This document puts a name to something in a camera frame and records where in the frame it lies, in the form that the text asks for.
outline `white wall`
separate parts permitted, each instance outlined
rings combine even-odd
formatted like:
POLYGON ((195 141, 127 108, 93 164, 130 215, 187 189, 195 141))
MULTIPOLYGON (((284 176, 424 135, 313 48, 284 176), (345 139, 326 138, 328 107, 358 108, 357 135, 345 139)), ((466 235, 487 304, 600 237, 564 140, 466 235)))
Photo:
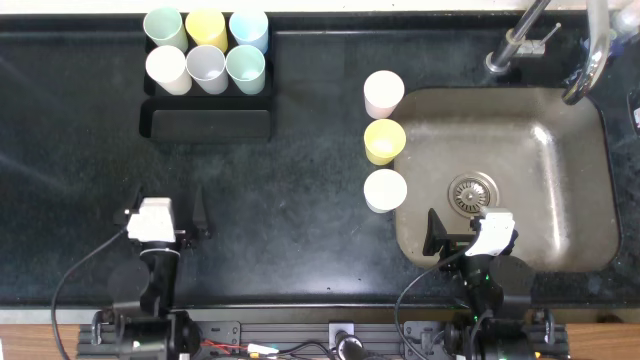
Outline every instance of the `white wall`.
MULTIPOLYGON (((170 5, 188 12, 199 7, 235 11, 256 7, 264 11, 407 11, 407 10, 523 10, 533 0, 0 0, 0 14, 29 13, 145 13, 170 5)), ((631 0, 608 0, 620 8, 631 0)), ((553 0, 549 10, 580 10, 585 0, 553 0)))

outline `faucet handle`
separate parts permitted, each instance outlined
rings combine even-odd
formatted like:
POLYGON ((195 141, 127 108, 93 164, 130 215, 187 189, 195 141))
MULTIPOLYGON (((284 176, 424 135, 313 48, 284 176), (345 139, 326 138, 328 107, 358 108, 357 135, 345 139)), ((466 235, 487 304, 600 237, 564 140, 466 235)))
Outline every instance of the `faucet handle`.
POLYGON ((562 24, 556 23, 556 26, 542 40, 524 40, 522 46, 516 51, 515 57, 541 57, 546 50, 546 42, 560 30, 562 24))

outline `black countertop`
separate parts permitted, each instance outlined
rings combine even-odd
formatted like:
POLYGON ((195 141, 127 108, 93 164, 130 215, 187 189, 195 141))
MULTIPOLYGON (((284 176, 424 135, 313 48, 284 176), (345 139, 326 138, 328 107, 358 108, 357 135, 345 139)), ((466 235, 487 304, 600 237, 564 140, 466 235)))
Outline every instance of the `black countertop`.
MULTIPOLYGON (((275 133, 267 144, 156 144, 138 134, 142 16, 5 17, 0 22, 0 304, 44 306, 64 271, 116 229, 136 183, 190 213, 201 184, 213 240, 182 254, 181 307, 242 304, 388 305, 417 275, 395 240, 393 213, 366 206, 376 169, 362 134, 366 77, 398 73, 424 87, 561 87, 581 63, 584 14, 563 23, 542 59, 487 76, 513 14, 272 15, 275 133)), ((640 304, 640 141, 626 94, 640 86, 640 48, 605 70, 592 92, 604 115, 619 213, 618 256, 602 271, 540 273, 537 305, 640 304)), ((107 279, 137 256, 127 240, 89 261, 63 290, 69 306, 109 303, 107 279)), ((409 303, 448 306, 458 280, 436 273, 409 303)))

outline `faucet base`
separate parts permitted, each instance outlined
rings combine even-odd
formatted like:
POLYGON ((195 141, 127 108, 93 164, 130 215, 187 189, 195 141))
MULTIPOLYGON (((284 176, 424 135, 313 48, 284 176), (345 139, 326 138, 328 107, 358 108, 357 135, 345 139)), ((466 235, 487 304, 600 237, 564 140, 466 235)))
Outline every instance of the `faucet base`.
POLYGON ((507 70, 509 70, 509 65, 511 65, 511 62, 508 62, 507 65, 505 66, 497 66, 497 65, 494 65, 493 62, 491 61, 492 57, 493 57, 493 51, 487 54, 487 57, 484 60, 485 66, 492 74, 501 75, 506 73, 507 70))

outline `sink basin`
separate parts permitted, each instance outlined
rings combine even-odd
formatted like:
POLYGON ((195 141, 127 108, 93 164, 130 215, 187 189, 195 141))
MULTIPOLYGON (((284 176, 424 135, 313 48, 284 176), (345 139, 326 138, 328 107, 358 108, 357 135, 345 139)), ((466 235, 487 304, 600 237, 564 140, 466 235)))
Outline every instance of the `sink basin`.
POLYGON ((397 239, 418 266, 427 212, 467 234, 482 206, 506 208, 520 236, 514 256, 540 271, 603 268, 619 246, 605 136, 587 99, 567 106, 561 89, 424 89, 391 116, 407 134, 394 168, 408 195, 397 239))

